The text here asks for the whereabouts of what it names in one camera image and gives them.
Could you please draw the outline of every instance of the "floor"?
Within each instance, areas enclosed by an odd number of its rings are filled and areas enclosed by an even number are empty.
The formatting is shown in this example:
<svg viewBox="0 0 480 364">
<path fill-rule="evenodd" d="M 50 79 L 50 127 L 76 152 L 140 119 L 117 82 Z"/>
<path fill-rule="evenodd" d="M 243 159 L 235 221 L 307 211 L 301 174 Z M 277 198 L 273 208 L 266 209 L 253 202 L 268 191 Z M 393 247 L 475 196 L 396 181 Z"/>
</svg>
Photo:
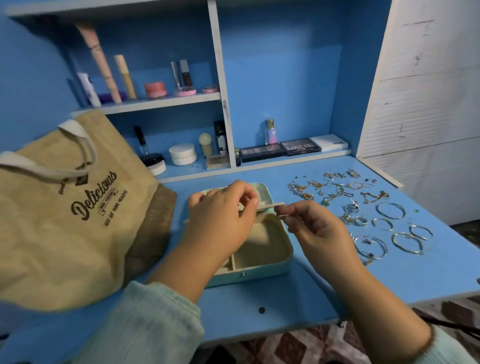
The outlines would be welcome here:
<svg viewBox="0 0 480 364">
<path fill-rule="evenodd" d="M 480 249 L 480 220 L 454 225 L 452 229 Z M 480 295 L 435 304 L 419 304 L 414 311 L 440 320 L 480 328 Z M 457 339 L 480 364 L 480 341 L 458 330 L 444 330 Z M 316 326 L 218 346 L 197 352 L 195 359 L 196 363 L 205 364 L 324 364 L 331 360 L 344 364 L 370 363 L 351 322 L 343 327 Z"/>
</svg>

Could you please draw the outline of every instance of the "blue desk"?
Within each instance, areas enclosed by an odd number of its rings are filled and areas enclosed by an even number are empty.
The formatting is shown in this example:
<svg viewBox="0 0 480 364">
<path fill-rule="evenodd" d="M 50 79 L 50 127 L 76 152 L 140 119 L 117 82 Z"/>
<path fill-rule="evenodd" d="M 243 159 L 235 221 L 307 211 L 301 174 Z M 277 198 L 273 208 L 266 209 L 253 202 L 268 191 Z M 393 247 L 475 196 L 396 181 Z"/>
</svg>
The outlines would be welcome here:
<svg viewBox="0 0 480 364">
<path fill-rule="evenodd" d="M 361 178 L 355 180 L 347 177 L 335 182 L 363 182 L 365 178 L 378 180 L 371 189 L 347 189 L 360 202 L 360 213 L 369 219 L 366 227 L 348 228 L 354 236 L 369 234 L 387 243 L 388 255 L 368 267 L 383 284 L 408 304 L 474 295 L 480 291 L 477 283 L 480 277 L 480 250 L 351 156 L 168 183 L 167 186 L 178 193 L 169 249 L 181 237 L 183 221 L 188 218 L 187 197 L 194 192 L 242 179 L 264 183 L 275 202 L 288 204 L 299 200 L 287 188 L 292 180 L 305 185 L 311 179 L 321 182 L 323 173 L 344 173 L 348 168 L 357 171 Z M 323 188 L 326 195 L 333 190 L 334 186 Z M 409 224 L 422 225 L 433 231 L 434 237 L 425 242 L 424 255 L 408 254 L 393 246 L 392 232 L 386 231 L 388 227 L 382 221 L 376 228 L 372 226 L 371 219 L 381 217 L 375 211 L 377 204 L 365 205 L 360 192 L 378 194 L 380 190 L 390 194 L 390 198 L 382 201 L 396 202 L 407 211 L 404 219 L 393 221 L 393 232 L 408 232 Z M 312 187 L 309 192 L 316 195 Z M 340 216 L 343 206 L 349 202 L 347 197 L 339 197 L 331 202 L 329 209 Z M 199 301 L 205 345 L 333 323 L 345 312 L 335 293 L 305 259 L 295 236 L 290 234 L 290 239 L 294 247 L 294 259 L 289 273 L 205 290 Z M 416 247 L 413 241 L 404 239 L 401 242 Z M 28 326 L 12 333 L 6 341 L 0 350 L 0 364 L 20 360 L 42 364 L 69 358 L 103 322 L 119 297 L 120 292 L 83 309 L 62 314 L 33 315 Z M 265 308 L 264 314 L 258 312 L 259 307 Z"/>
</svg>

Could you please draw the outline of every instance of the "sleeve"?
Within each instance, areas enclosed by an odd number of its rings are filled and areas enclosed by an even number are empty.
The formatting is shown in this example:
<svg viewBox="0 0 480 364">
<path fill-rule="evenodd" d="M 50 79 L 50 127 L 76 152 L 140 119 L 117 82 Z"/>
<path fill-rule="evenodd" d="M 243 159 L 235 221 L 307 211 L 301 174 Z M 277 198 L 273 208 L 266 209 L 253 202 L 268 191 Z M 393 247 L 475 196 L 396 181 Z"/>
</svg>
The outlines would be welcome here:
<svg viewBox="0 0 480 364">
<path fill-rule="evenodd" d="M 437 326 L 434 339 L 413 364 L 477 364 L 460 343 Z"/>
<path fill-rule="evenodd" d="M 200 309 L 161 283 L 130 282 L 74 364 L 187 364 L 204 337 Z"/>
</svg>

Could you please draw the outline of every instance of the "perfume bottle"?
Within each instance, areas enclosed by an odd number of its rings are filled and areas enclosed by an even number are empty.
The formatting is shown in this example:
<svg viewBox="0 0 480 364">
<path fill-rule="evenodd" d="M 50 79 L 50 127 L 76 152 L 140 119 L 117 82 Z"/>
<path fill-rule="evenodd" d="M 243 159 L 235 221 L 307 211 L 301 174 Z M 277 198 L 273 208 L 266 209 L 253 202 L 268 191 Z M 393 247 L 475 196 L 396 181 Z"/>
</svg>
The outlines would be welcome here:
<svg viewBox="0 0 480 364">
<path fill-rule="evenodd" d="M 275 144 L 277 143 L 276 139 L 276 129 L 273 124 L 273 119 L 267 120 L 267 126 L 265 129 L 265 144 Z"/>
</svg>

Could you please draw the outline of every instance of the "bag handle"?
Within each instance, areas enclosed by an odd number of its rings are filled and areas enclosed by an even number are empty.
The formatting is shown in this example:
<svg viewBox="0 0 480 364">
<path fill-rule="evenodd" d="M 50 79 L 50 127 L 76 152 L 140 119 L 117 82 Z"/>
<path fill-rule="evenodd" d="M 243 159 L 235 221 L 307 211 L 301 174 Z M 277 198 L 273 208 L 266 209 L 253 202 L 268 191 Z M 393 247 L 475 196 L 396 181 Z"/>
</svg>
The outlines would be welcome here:
<svg viewBox="0 0 480 364">
<path fill-rule="evenodd" d="M 93 169 L 96 164 L 96 149 L 92 142 L 92 139 L 88 136 L 87 132 L 77 121 L 69 119 L 64 121 L 58 126 L 59 129 L 78 137 L 80 140 L 85 141 L 88 150 L 92 156 L 92 162 L 86 163 L 85 168 L 81 170 L 55 170 L 49 169 L 39 164 L 35 163 L 31 159 L 23 157 L 14 152 L 3 152 L 0 154 L 0 166 L 9 166 L 15 167 L 21 170 L 29 171 L 33 174 L 36 174 L 40 177 L 45 177 L 49 179 L 58 179 L 63 180 L 65 178 L 77 178 L 87 175 Z"/>
</svg>

